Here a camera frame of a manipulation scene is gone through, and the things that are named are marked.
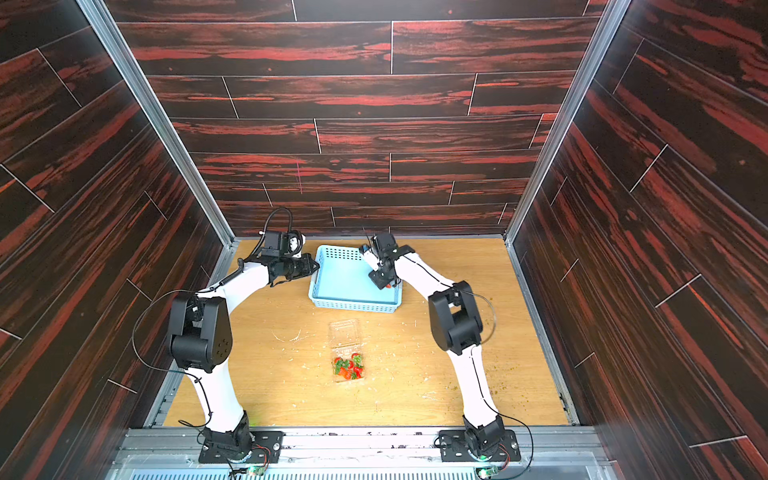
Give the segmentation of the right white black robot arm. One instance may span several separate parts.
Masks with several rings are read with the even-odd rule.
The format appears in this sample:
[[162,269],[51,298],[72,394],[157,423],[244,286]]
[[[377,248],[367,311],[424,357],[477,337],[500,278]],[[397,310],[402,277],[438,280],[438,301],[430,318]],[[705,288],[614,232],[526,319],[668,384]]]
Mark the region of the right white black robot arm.
[[448,355],[457,377],[467,449],[478,459],[490,458],[502,447],[506,430],[485,374],[483,322],[472,288],[439,274],[413,248],[398,245],[390,233],[372,237],[359,252],[371,267],[369,278],[377,288],[405,282],[427,301],[432,337]]

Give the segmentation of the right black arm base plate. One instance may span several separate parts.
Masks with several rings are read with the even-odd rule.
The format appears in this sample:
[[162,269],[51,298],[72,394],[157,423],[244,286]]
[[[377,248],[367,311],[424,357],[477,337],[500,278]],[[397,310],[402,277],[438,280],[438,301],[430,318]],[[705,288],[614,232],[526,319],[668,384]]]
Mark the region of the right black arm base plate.
[[521,453],[511,430],[477,433],[463,429],[440,430],[433,445],[443,462],[518,462]]

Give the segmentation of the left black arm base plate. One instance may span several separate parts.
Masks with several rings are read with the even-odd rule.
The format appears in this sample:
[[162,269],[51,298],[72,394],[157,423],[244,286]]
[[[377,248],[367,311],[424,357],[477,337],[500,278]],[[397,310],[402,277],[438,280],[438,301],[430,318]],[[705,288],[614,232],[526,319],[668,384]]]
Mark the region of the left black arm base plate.
[[201,464],[276,464],[279,461],[285,433],[278,430],[251,429],[244,432],[218,433],[204,431]]

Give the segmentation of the clear plastic clamshell container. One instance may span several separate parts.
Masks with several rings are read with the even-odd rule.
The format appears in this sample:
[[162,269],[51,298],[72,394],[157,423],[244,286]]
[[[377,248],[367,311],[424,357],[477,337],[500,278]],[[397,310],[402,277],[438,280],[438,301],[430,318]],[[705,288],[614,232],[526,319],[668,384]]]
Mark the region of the clear plastic clamshell container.
[[[356,319],[334,321],[329,324],[328,327],[328,347],[330,349],[331,371],[333,380],[336,383],[352,382],[361,380],[365,377],[365,359],[362,350],[362,335],[360,332],[360,324]],[[359,353],[362,356],[362,361],[356,363],[352,360],[352,355]],[[337,357],[343,359],[343,363],[340,366],[334,365],[334,360]],[[346,360],[352,362],[353,368],[346,369],[344,363]],[[363,376],[358,378],[354,373],[352,380],[346,380],[344,376],[335,375],[335,370],[343,368],[346,371],[354,373],[354,368],[360,368],[363,370]]]

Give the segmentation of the aluminium front rail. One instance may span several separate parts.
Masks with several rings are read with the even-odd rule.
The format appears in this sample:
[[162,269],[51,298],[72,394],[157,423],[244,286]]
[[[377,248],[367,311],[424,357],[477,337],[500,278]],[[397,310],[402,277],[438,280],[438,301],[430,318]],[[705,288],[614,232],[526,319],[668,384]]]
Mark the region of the aluminium front rail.
[[455,427],[256,428],[241,462],[204,462],[201,436],[134,429],[109,479],[617,479],[591,427],[512,427],[511,444],[469,454]]

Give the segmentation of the light blue plastic basket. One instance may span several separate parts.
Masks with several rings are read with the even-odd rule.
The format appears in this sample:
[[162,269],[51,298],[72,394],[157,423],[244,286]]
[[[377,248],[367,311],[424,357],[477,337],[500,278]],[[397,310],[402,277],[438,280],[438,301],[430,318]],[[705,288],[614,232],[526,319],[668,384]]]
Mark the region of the light blue plastic basket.
[[402,287],[378,289],[369,278],[371,267],[353,247],[320,245],[320,265],[311,279],[310,301],[319,308],[394,313],[402,302]]

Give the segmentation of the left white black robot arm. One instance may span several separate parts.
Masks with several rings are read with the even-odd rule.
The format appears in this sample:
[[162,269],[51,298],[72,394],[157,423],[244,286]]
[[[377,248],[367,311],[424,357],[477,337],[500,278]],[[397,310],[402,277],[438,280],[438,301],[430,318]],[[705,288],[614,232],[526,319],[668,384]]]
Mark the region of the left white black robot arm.
[[234,346],[230,314],[258,290],[277,285],[280,277],[290,282],[319,268],[309,253],[240,259],[236,271],[217,284],[172,301],[167,348],[193,382],[204,413],[200,430],[206,450],[242,460],[253,446],[248,415],[229,373]]

